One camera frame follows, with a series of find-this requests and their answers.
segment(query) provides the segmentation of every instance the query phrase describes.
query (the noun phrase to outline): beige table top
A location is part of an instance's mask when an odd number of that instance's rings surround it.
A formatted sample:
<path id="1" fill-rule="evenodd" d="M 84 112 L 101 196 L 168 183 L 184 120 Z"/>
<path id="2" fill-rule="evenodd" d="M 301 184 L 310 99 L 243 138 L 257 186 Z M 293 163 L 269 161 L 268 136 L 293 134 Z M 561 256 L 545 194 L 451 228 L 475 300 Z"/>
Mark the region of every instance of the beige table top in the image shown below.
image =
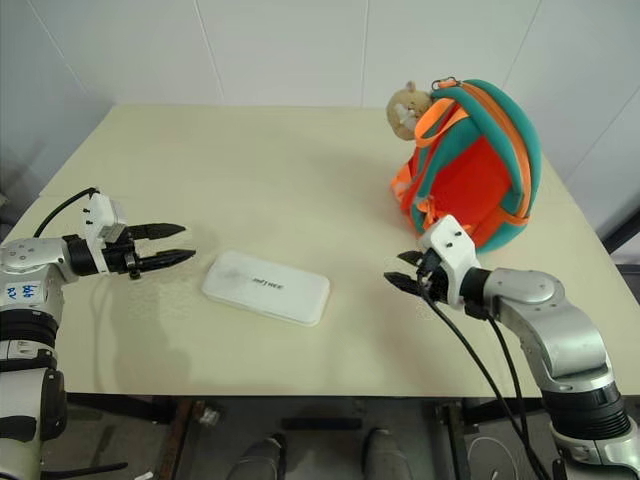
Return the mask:
<path id="1" fill-rule="evenodd" d="M 491 396 L 442 322 L 382 277 L 409 271 L 394 257 L 416 242 L 388 188 L 410 152 L 378 110 L 116 107 L 10 238 L 31 236 L 63 198 L 97 185 L 130 224 L 188 227 L 142 243 L 144 251 L 198 254 L 136 282 L 96 276 L 66 287 L 57 350 L 69 391 Z M 80 208 L 44 236 L 81 233 Z M 226 249 L 326 275 L 321 322 L 301 327 L 205 298 L 200 285 Z M 602 331 L 621 390 L 640 394 L 640 308 L 546 161 L 529 227 L 480 261 L 559 277 Z M 447 311 L 512 395 L 490 327 Z M 517 339 L 507 337 L 525 395 L 538 395 Z"/>

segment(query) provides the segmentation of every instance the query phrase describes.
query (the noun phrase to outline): plush toy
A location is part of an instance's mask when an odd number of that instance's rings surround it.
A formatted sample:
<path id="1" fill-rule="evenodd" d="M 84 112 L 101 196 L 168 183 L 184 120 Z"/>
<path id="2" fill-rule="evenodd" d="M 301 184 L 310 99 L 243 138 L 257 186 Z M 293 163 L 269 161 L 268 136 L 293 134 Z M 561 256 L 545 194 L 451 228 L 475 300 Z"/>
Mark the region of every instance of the plush toy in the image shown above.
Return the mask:
<path id="1" fill-rule="evenodd" d="M 431 103 L 431 96 L 416 90 L 415 82 L 408 82 L 405 88 L 394 93 L 387 104 L 387 120 L 393 133 L 403 140 L 413 140 L 416 123 Z"/>

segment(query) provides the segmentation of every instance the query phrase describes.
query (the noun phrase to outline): backpack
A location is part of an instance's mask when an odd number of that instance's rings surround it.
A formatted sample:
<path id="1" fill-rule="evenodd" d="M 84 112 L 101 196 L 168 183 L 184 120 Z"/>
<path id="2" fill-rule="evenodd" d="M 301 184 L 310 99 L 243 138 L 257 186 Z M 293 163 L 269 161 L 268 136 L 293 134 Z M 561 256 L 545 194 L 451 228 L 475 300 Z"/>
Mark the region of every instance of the backpack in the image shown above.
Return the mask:
<path id="1" fill-rule="evenodd" d="M 479 252 L 524 230 L 541 173 L 540 144 L 524 112 L 482 80 L 433 83 L 416 148 L 391 187 L 419 234 L 451 214 Z"/>

